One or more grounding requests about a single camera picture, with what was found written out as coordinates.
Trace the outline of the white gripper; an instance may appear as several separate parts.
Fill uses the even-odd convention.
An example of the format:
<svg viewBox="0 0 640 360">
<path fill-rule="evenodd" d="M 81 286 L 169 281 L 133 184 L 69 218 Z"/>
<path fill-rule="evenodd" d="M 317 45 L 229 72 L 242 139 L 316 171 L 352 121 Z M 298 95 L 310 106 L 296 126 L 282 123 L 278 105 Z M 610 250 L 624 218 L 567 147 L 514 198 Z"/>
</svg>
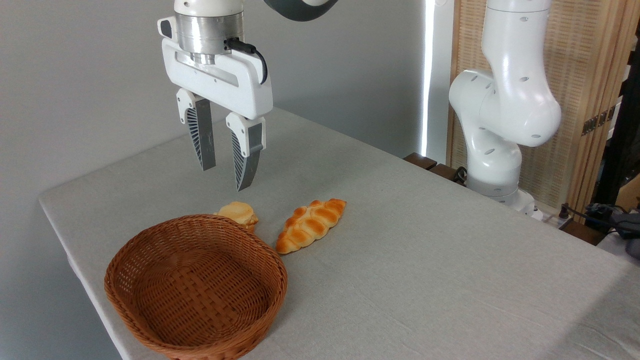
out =
<svg viewBox="0 0 640 360">
<path fill-rule="evenodd" d="M 216 166 L 211 101 L 232 111 L 225 121 L 235 184 L 237 191 L 246 189 L 266 147 L 262 116 L 274 108 L 274 96 L 265 60 L 243 41 L 242 16 L 170 16 L 158 20 L 157 29 L 167 77 L 180 87 L 179 119 L 189 129 L 199 165 L 203 171 Z"/>
</svg>

